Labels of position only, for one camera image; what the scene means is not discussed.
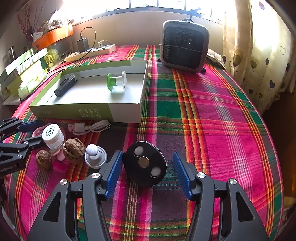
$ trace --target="beige curtain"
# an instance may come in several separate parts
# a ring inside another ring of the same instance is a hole
[[[294,91],[295,41],[264,0],[227,0],[222,58],[261,113],[281,92]]]

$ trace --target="plaid tablecloth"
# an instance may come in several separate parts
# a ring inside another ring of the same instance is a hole
[[[237,179],[258,211],[270,240],[274,240],[281,225],[283,185],[276,151],[257,110],[242,89],[214,63],[206,63],[207,71],[203,75],[164,67],[157,62],[159,57],[160,51],[155,46],[118,46],[110,55],[59,66],[73,68],[103,61],[148,60],[141,124],[112,123],[110,129],[100,134],[80,137],[85,145],[102,146],[108,160],[115,150],[126,151],[138,140],[157,146],[167,160],[165,178],[150,189],[131,182],[122,169],[114,197],[103,203],[112,240],[185,239],[194,202],[184,197],[174,173],[172,156],[176,150],[185,153],[187,162],[194,163],[199,171],[213,179]],[[41,89],[23,102],[13,116],[34,120],[28,106]],[[74,120],[45,121],[64,128],[75,123]],[[30,135],[18,133],[6,141],[20,142]],[[66,138],[70,137],[73,135],[67,132]],[[13,221],[15,197],[20,214],[16,215],[17,227],[24,238],[61,179],[77,181],[93,172],[85,163],[74,165],[57,159],[53,159],[50,173],[42,172],[36,166],[36,153],[37,150],[32,152],[25,170],[5,178],[9,197],[5,210]],[[86,240],[81,204],[82,200],[78,199],[80,240]],[[218,231],[218,203],[214,211],[213,240]]]

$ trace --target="black disc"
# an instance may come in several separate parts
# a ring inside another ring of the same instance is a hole
[[[123,154],[122,163],[130,179],[143,188],[159,183],[167,170],[162,153],[146,141],[133,143]]]

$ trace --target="orange tray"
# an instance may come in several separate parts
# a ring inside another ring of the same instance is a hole
[[[37,47],[38,50],[41,50],[71,35],[73,35],[73,26],[72,24],[68,24],[64,27],[56,28],[44,34],[42,37],[32,43],[32,47]]]

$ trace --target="green and white spool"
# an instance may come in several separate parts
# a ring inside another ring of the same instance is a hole
[[[123,71],[121,76],[112,77],[112,74],[109,73],[107,75],[107,87],[108,90],[112,90],[113,86],[122,86],[122,88],[126,89],[126,73]]]

